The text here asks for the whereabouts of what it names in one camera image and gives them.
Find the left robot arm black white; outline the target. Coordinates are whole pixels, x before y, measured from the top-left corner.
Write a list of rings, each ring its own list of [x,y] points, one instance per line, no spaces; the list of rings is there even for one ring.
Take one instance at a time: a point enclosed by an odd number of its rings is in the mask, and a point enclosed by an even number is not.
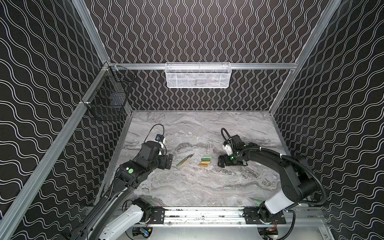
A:
[[[121,202],[131,194],[156,169],[169,169],[173,155],[161,141],[148,141],[142,144],[139,153],[121,164],[113,181],[100,201],[81,223],[69,234],[58,237],[59,240],[98,240],[102,230],[119,208]]]

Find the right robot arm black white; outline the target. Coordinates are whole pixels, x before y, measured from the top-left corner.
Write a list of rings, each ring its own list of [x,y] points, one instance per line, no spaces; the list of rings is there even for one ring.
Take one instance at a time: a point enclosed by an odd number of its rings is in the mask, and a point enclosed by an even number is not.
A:
[[[256,216],[263,223],[273,221],[282,210],[298,204],[321,206],[327,200],[326,190],[313,171],[303,162],[253,143],[237,146],[225,142],[224,155],[219,156],[218,166],[247,166],[256,162],[279,174],[281,189],[263,201]]]

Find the green pen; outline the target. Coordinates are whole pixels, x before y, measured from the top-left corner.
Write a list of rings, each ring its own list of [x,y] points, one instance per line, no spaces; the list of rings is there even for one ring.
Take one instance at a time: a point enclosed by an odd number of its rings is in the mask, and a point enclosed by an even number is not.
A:
[[[183,167],[185,166],[190,160],[191,158],[194,156],[194,154],[190,154],[188,156],[186,156],[182,161],[180,161],[178,164],[177,164],[177,167]]]

